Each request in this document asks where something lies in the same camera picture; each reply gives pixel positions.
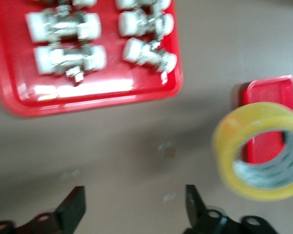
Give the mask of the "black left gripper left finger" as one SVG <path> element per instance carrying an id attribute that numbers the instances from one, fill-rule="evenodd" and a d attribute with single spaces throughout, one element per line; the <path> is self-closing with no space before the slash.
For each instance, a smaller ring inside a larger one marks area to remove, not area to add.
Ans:
<path id="1" fill-rule="evenodd" d="M 0 234 L 74 234 L 85 212 L 85 186 L 76 186 L 54 211 L 41 213 L 22 226 L 1 220 Z"/>

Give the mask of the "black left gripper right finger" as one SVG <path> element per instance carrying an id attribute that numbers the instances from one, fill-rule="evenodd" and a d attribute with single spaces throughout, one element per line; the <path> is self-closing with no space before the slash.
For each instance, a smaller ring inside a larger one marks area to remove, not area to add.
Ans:
<path id="1" fill-rule="evenodd" d="M 205 205 L 195 185 L 186 186 L 186 210 L 191 227 L 183 234 L 278 234 L 261 217 L 246 215 L 237 222 L 219 207 Z"/>

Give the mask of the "yellow packing tape roll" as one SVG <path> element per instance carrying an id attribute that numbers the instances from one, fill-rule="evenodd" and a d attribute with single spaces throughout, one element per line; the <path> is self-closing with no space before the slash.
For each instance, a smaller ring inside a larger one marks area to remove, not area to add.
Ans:
<path id="1" fill-rule="evenodd" d="M 272 102 L 239 107 L 219 122 L 212 145 L 221 179 L 237 194 L 293 196 L 293 110 Z"/>

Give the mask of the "large red plastic tray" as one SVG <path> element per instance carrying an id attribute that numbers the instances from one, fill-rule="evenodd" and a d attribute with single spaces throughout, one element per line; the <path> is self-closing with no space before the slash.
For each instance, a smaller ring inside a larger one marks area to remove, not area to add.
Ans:
<path id="1" fill-rule="evenodd" d="M 42 12 L 47 8 L 53 9 L 55 13 L 97 13 L 102 26 L 101 36 L 98 39 L 83 41 L 68 38 L 54 42 L 33 42 L 25 15 L 30 12 Z M 181 76 L 179 82 L 173 81 L 166 85 L 152 85 L 146 82 L 139 84 L 126 74 L 121 52 L 126 41 L 133 36 L 120 36 L 118 18 L 124 11 L 140 9 L 147 14 L 161 11 L 173 15 L 174 29 L 161 41 L 155 40 L 153 35 L 134 38 L 146 42 L 153 41 L 156 47 L 160 45 L 177 54 Z M 78 85 L 65 75 L 38 73 L 34 57 L 35 48 L 49 45 L 79 48 L 84 44 L 102 45 L 105 48 L 107 64 L 104 69 L 85 74 L 83 82 Z M 183 72 L 174 0 L 166 10 L 161 10 L 159 4 L 119 10 L 115 0 L 97 0 L 92 7 L 48 5 L 31 0 L 0 0 L 0 102 L 11 113 L 22 117 L 39 117 L 168 98 L 176 95 L 182 84 Z"/>

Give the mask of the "small empty red tray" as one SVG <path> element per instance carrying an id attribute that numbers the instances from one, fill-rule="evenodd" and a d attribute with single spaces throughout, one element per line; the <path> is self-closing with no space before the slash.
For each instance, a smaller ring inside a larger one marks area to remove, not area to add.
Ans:
<path id="1" fill-rule="evenodd" d="M 239 106 L 274 102 L 293 110 L 293 76 L 285 75 L 254 80 L 242 85 Z M 274 159 L 285 147 L 282 132 L 267 132 L 251 138 L 243 149 L 243 160 L 250 164 L 263 164 Z"/>

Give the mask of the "white-capped metal ball valve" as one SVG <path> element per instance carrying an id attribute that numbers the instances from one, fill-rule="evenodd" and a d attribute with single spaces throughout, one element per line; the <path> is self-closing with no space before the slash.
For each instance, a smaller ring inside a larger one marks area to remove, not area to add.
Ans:
<path id="1" fill-rule="evenodd" d="M 134 37 L 124 44 L 121 59 L 126 66 L 126 74 L 135 83 L 166 85 L 179 82 L 180 68 L 178 55 L 155 42 L 146 42 Z"/>
<path id="2" fill-rule="evenodd" d="M 174 29 L 174 17 L 163 12 L 147 14 L 142 9 L 124 11 L 118 18 L 119 34 L 122 37 L 142 37 L 153 35 L 157 41 L 172 33 Z"/>
<path id="3" fill-rule="evenodd" d="M 170 7 L 172 0 L 115 0 L 117 9 L 126 10 L 135 7 L 150 7 L 154 4 L 159 4 L 161 10 L 166 10 Z"/>
<path id="4" fill-rule="evenodd" d="M 41 2 L 48 5 L 72 5 L 79 7 L 92 7 L 97 3 L 97 0 L 31 0 Z"/>
<path id="5" fill-rule="evenodd" d="M 100 71 L 107 64 L 102 45 L 84 44 L 79 48 L 39 46 L 34 49 L 34 57 L 40 75 L 65 75 L 75 85 L 83 82 L 85 74 Z"/>
<path id="6" fill-rule="evenodd" d="M 47 8 L 42 12 L 25 15 L 27 27 L 33 42 L 54 42 L 68 38 L 78 40 L 98 39 L 102 26 L 97 13 L 77 11 L 57 12 Z"/>

